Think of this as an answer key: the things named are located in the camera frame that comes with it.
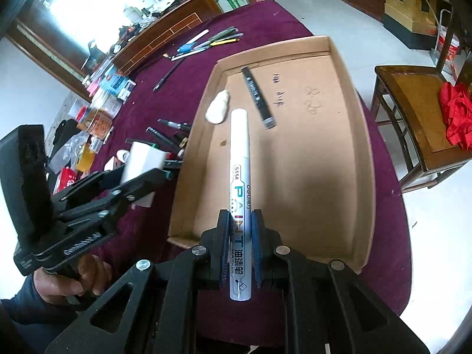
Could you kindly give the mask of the left hand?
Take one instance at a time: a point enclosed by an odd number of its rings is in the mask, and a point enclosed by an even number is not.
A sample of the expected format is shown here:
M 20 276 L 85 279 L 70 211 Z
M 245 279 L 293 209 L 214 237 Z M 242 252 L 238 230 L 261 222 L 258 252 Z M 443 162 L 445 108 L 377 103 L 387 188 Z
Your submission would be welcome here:
M 65 304 L 69 296 L 83 296 L 88 292 L 100 296 L 112 279 L 112 267 L 98 256 L 88 254 L 79 259 L 77 274 L 78 279 L 73 279 L 39 268 L 33 275 L 34 286 L 48 304 Z

